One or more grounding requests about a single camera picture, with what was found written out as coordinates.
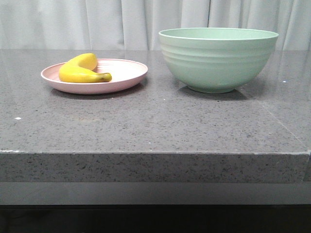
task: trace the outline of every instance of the bowl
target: bowl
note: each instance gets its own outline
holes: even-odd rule
[[[189,88],[225,93],[254,79],[278,34],[239,28],[179,28],[159,32],[170,72]]]

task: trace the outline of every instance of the dark floor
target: dark floor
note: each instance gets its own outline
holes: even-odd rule
[[[0,233],[311,233],[311,205],[0,206]]]

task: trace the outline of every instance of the granite countertop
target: granite countertop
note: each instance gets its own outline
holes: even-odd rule
[[[60,92],[44,68],[83,50],[0,50],[0,182],[311,181],[311,52],[276,51],[249,84],[192,91],[160,51],[92,51],[148,66],[117,93]]]

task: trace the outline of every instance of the plate rim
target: plate rim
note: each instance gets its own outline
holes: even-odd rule
[[[60,81],[60,80],[58,81],[58,80],[49,79],[49,78],[47,78],[47,77],[45,77],[45,76],[43,75],[43,73],[44,73],[46,70],[51,69],[51,68],[56,67],[56,66],[63,65],[63,64],[66,63],[66,62],[61,62],[61,63],[54,64],[54,65],[51,65],[51,66],[49,66],[49,67],[44,68],[44,69],[41,71],[40,75],[41,75],[41,77],[42,77],[43,79],[45,79],[45,80],[47,80],[47,81],[49,81],[49,82],[61,83],[61,84],[65,84],[65,85],[68,85],[68,84],[70,84],[70,85],[107,85],[107,84],[112,84],[112,83],[121,83],[121,82],[125,82],[125,81],[131,80],[131,79],[139,78],[139,77],[141,77],[141,76],[147,74],[147,72],[148,72],[148,67],[147,67],[145,64],[143,64],[143,63],[141,63],[141,62],[133,61],[133,60],[118,59],[118,58],[97,58],[97,61],[99,61],[99,60],[100,60],[100,61],[105,60],[105,61],[122,61],[122,62],[136,63],[136,64],[139,64],[139,65],[143,66],[146,70],[145,70],[144,73],[142,73],[141,75],[136,76],[136,77],[134,77],[134,78],[125,79],[125,80],[120,80],[120,81],[115,81],[115,82],[102,82],[102,83],[70,83],[70,82],[63,82],[63,81]]]

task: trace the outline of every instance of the bowl rim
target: bowl rim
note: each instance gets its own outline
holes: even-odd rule
[[[180,31],[180,30],[187,30],[187,29],[205,29],[205,30],[214,30],[214,29],[222,29],[222,30],[237,30],[237,31],[257,31],[257,32],[265,32],[265,33],[271,33],[271,36],[266,37],[260,37],[260,38],[244,38],[244,39],[209,39],[209,38],[195,38],[195,37],[183,37],[183,36],[173,36],[173,35],[165,35],[164,32],[168,31]],[[207,27],[207,28],[173,28],[173,29],[166,29],[159,31],[160,36],[164,37],[170,37],[170,38],[178,38],[178,39],[191,39],[191,40],[206,40],[206,41],[247,41],[247,40],[264,40],[264,39],[270,39],[270,38],[277,38],[279,36],[278,33],[272,32],[272,31],[266,31],[266,30],[258,30],[258,29],[248,29],[248,28],[222,28],[222,27]]]

